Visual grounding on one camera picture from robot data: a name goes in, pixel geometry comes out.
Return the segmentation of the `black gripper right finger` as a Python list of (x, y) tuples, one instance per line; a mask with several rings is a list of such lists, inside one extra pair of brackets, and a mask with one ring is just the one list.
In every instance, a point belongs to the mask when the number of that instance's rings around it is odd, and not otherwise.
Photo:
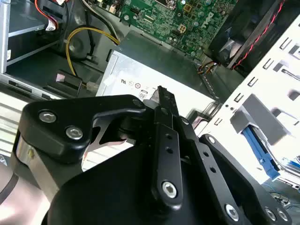
[(210, 135), (197, 137), (172, 102), (183, 176), (175, 225), (290, 225), (286, 210)]

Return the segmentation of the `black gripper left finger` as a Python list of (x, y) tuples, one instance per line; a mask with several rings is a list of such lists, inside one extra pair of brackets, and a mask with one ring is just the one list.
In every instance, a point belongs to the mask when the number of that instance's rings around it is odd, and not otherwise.
[(48, 199), (72, 178), (132, 148), (153, 153), (151, 192), (166, 209), (183, 202), (175, 97), (158, 87), (149, 101), (132, 95), (40, 101), (25, 106), (15, 153)]

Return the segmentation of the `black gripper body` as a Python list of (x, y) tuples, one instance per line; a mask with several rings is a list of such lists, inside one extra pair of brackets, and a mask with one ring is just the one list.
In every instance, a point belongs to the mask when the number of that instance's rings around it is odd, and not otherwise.
[(213, 196), (208, 176), (193, 156), (196, 143), (180, 140), (183, 203), (178, 211), (151, 192), (153, 153), (132, 147), (72, 178), (53, 199), (50, 225), (232, 225), (225, 206)]

